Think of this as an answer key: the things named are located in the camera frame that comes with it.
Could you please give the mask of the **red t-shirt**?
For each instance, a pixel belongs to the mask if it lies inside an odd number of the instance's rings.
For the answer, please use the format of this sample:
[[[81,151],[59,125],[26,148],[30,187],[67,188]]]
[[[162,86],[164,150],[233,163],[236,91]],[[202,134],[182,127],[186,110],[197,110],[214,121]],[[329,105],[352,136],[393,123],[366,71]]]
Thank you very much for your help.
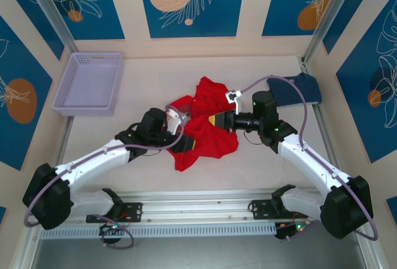
[[[174,153],[167,150],[174,158],[176,170],[185,171],[199,157],[219,159],[237,150],[237,134],[222,130],[210,122],[210,117],[235,109],[234,104],[228,103],[226,92],[228,88],[224,84],[204,76],[196,86],[193,97],[186,95],[171,103],[180,112],[189,111],[190,120],[185,125],[184,134],[195,141],[194,148],[187,152]]]

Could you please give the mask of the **folded navy t-shirt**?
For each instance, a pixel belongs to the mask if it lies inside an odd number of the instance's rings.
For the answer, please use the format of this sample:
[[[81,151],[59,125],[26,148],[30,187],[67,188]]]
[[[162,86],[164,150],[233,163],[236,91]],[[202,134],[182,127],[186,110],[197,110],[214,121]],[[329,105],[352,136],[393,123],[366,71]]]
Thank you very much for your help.
[[[300,90],[307,104],[322,102],[318,82],[313,76],[300,73],[296,76],[285,77],[285,79]],[[268,79],[267,83],[279,107],[303,103],[297,91],[289,83],[275,78]]]

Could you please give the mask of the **lavender plastic basket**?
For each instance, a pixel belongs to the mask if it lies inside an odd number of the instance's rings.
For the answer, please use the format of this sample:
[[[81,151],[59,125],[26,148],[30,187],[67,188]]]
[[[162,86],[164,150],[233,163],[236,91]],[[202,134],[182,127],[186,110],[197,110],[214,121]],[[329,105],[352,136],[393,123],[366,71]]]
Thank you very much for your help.
[[[112,116],[123,70],[121,52],[72,53],[52,109],[66,117]]]

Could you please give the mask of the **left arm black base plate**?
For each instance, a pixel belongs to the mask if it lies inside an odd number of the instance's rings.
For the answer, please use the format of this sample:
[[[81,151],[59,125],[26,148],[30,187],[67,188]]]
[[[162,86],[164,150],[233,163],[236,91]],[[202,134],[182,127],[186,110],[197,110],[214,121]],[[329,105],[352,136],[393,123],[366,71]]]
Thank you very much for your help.
[[[142,203],[122,203],[113,206],[104,216],[118,223],[139,223],[142,207]]]

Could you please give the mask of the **blue floral wall panel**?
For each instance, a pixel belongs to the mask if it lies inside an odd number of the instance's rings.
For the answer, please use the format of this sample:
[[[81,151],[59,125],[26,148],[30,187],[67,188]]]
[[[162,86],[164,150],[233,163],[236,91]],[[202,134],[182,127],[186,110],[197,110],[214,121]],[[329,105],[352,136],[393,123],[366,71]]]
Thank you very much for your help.
[[[21,170],[52,78],[0,16],[0,162]]]
[[[330,0],[271,0],[262,36],[311,35]]]
[[[155,38],[235,37],[242,0],[143,0]]]
[[[336,73],[370,162],[397,150],[397,0],[389,0]]]
[[[125,38],[113,0],[52,0],[75,40]]]

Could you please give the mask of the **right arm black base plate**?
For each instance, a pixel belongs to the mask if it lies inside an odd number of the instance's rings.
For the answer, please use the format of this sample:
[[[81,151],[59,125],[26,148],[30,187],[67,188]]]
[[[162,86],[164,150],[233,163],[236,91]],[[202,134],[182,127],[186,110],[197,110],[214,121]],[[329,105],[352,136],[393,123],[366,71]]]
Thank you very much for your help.
[[[252,200],[248,204],[248,211],[255,220],[308,218],[304,214],[287,211],[283,206],[276,207],[272,200]]]

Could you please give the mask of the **aluminium frame post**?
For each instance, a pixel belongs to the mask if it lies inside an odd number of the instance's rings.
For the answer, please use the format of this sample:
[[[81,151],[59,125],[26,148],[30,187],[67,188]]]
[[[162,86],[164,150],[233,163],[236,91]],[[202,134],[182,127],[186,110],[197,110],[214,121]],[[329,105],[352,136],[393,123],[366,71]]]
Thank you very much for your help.
[[[345,0],[329,0],[326,10],[320,19],[318,26],[314,30],[312,38],[301,58],[302,65],[304,67],[307,67],[308,63],[314,57],[316,50],[322,43],[323,38],[327,34],[344,1]]]
[[[66,23],[64,22],[53,0],[36,1],[65,48],[70,53],[78,52],[79,50],[75,44],[74,38],[69,31],[69,28],[66,26]]]

